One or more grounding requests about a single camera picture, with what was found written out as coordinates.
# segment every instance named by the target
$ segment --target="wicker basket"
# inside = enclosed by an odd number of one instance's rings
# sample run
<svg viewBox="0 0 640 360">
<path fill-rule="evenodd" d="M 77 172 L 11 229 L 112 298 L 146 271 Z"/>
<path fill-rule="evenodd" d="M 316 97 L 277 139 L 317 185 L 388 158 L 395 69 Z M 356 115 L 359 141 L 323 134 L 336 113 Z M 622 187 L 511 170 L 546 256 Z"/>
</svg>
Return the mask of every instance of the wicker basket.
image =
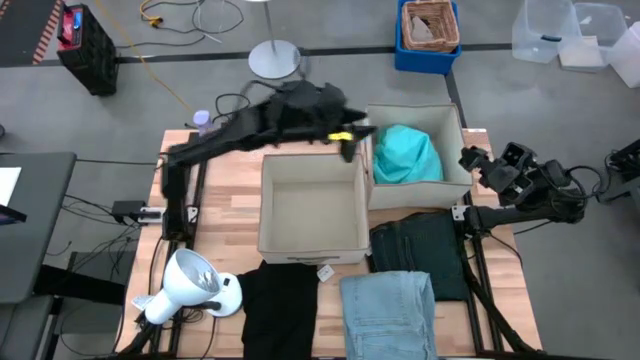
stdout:
<svg viewBox="0 0 640 360">
<path fill-rule="evenodd" d="M 429 22 L 433 40 L 411 39 L 412 16 Z M 450 53 L 459 43 L 458 23 L 449 0 L 417 0 L 402 6 L 402 45 L 405 49 Z"/>
</svg>

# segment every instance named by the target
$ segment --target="black crate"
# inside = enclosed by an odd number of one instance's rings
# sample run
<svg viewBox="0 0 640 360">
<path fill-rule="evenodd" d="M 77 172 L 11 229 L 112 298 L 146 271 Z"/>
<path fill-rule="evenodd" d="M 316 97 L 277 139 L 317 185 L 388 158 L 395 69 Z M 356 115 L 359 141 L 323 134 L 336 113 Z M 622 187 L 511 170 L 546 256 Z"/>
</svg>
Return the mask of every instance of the black crate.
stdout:
<svg viewBox="0 0 640 360">
<path fill-rule="evenodd" d="M 72 37 L 76 36 L 75 40 L 64 40 L 64 16 L 70 11 L 74 14 L 77 11 L 82 12 L 82 24 L 78 31 L 72 30 Z M 60 13 L 58 39 L 60 42 L 79 41 L 79 44 L 74 43 L 76 46 L 70 49 L 64 49 L 60 44 L 58 58 L 91 95 L 106 96 L 116 92 L 116 48 L 86 5 L 64 5 Z"/>
</svg>

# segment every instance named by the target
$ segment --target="metal bracket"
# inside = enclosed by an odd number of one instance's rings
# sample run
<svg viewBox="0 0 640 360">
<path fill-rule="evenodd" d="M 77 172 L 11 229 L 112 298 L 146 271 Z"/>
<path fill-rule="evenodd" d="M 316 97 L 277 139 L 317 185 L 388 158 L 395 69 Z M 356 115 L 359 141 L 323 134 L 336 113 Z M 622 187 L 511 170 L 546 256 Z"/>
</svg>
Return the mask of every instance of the metal bracket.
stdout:
<svg viewBox="0 0 640 360">
<path fill-rule="evenodd" d="M 164 216 L 164 212 L 167 210 L 167 208 L 163 208 L 163 207 L 149 207 L 149 206 L 145 206 L 145 207 L 141 207 L 140 208 L 140 212 L 141 213 L 159 213 L 160 216 L 155 216 L 153 218 L 144 218 L 144 217 L 140 217 L 140 219 L 138 219 L 138 222 L 140 224 L 162 224 L 162 217 Z M 187 213 L 189 216 L 189 223 L 192 223 L 195 218 L 198 216 L 198 208 L 194 207 L 194 206 L 187 206 Z"/>
<path fill-rule="evenodd" d="M 464 221 L 464 211 L 467 210 L 468 205 L 456 205 L 451 207 L 451 216 L 453 216 L 454 222 Z"/>
</svg>

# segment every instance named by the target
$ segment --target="blue bin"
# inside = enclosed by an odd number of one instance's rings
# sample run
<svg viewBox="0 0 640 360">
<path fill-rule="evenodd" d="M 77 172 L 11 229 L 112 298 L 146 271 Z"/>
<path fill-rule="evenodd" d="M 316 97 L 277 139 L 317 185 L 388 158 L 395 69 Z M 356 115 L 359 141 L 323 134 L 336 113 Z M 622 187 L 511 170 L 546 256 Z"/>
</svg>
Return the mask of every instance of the blue bin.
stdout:
<svg viewBox="0 0 640 360">
<path fill-rule="evenodd" d="M 398 19 L 396 21 L 396 54 L 395 67 L 400 71 L 413 71 L 429 74 L 447 75 L 451 66 L 462 53 L 460 45 L 447 54 L 431 51 L 416 51 L 402 48 L 402 5 L 411 0 L 398 0 Z M 453 12 L 458 19 L 458 5 L 452 2 Z"/>
</svg>

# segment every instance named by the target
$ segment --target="teal cloth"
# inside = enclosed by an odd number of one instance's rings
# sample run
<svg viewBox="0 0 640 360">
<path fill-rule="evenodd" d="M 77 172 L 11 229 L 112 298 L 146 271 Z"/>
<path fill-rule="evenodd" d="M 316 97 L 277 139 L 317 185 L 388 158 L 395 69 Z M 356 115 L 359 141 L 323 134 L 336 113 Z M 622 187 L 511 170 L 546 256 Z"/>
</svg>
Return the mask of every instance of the teal cloth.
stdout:
<svg viewBox="0 0 640 360">
<path fill-rule="evenodd" d="M 443 180 L 440 156 L 429 134 L 404 125 L 380 132 L 373 176 L 376 184 Z"/>
</svg>

